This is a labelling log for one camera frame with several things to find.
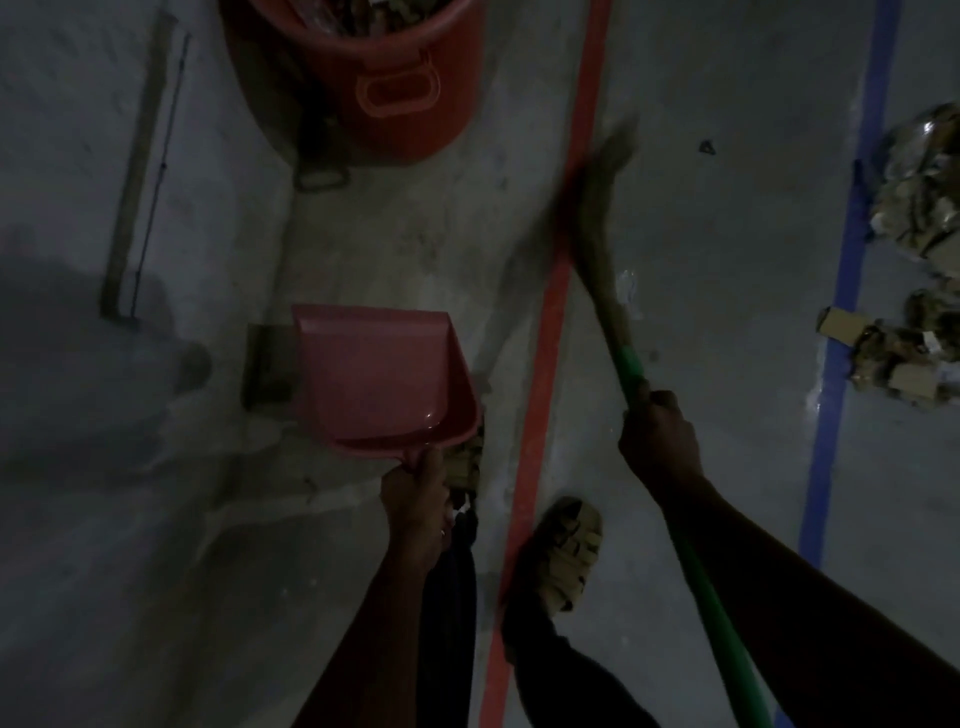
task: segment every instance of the debris pile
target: debris pile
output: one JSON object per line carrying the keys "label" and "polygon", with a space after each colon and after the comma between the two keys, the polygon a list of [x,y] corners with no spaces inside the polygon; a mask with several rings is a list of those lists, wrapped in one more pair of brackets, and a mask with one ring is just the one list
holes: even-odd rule
{"label": "debris pile", "polygon": [[960,309],[943,294],[920,290],[904,306],[905,326],[871,321],[831,307],[817,330],[852,348],[850,380],[916,403],[960,403]]}
{"label": "debris pile", "polygon": [[912,294],[904,326],[837,307],[817,330],[851,347],[850,380],[920,404],[960,404],[960,105],[942,104],[887,134],[877,152],[870,225],[914,260],[937,290]]}
{"label": "debris pile", "polygon": [[888,134],[870,223],[960,290],[960,105],[943,104]]}
{"label": "debris pile", "polygon": [[406,30],[449,0],[288,0],[311,30],[328,36],[381,37]]}

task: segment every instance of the broom bristles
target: broom bristles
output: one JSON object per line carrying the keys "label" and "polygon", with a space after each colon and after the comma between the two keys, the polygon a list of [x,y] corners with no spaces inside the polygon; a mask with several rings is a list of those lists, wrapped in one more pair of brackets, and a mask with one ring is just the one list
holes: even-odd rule
{"label": "broom bristles", "polygon": [[613,183],[636,151],[636,120],[622,122],[584,166],[574,188],[571,253],[597,311],[607,343],[629,346],[630,325],[626,311],[616,299],[613,261],[607,243],[607,217]]}

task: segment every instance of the person's hand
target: person's hand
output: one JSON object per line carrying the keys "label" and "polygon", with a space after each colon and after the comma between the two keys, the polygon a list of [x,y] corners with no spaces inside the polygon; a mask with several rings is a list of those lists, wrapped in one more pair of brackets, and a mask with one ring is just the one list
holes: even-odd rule
{"label": "person's hand", "polygon": [[380,481],[380,500],[390,524],[389,552],[424,574],[450,543],[453,517],[445,480],[444,457],[431,449],[416,475],[397,467]]}
{"label": "person's hand", "polygon": [[702,481],[700,445],[677,396],[650,393],[644,386],[638,398],[641,406],[627,414],[620,435],[620,453],[630,470],[657,499],[663,489]]}

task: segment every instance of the sandal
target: sandal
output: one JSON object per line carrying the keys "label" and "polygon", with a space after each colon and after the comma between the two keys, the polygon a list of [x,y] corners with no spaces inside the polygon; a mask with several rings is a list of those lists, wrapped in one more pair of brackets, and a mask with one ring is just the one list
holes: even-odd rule
{"label": "sandal", "polygon": [[446,487],[451,491],[464,491],[471,502],[476,498],[480,485],[480,458],[483,456],[484,424],[480,421],[473,437],[444,452]]}
{"label": "sandal", "polygon": [[602,542],[600,512],[579,498],[561,498],[543,517],[529,544],[532,570],[526,586],[542,599],[547,616],[573,611]]}

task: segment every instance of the green broom handle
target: green broom handle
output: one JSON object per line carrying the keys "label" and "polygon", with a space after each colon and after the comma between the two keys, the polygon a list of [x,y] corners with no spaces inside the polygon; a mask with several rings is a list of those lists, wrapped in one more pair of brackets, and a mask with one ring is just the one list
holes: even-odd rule
{"label": "green broom handle", "polygon": [[[637,393],[646,378],[643,375],[643,365],[640,364],[633,347],[622,347],[612,354],[617,377],[620,379],[620,388],[627,398],[627,404],[632,410],[638,409],[642,403],[637,401]],[[684,570],[686,585],[693,592],[693,598],[697,602],[700,621],[707,632],[710,649],[713,650],[713,659],[727,689],[727,698],[730,699],[737,725],[740,728],[773,728],[773,721],[756,684],[754,669],[750,664],[750,658],[747,657],[747,650],[740,641],[740,636],[733,629],[733,624],[720,602],[720,597],[713,589],[700,559],[680,528],[670,522],[667,522],[667,528]]]}

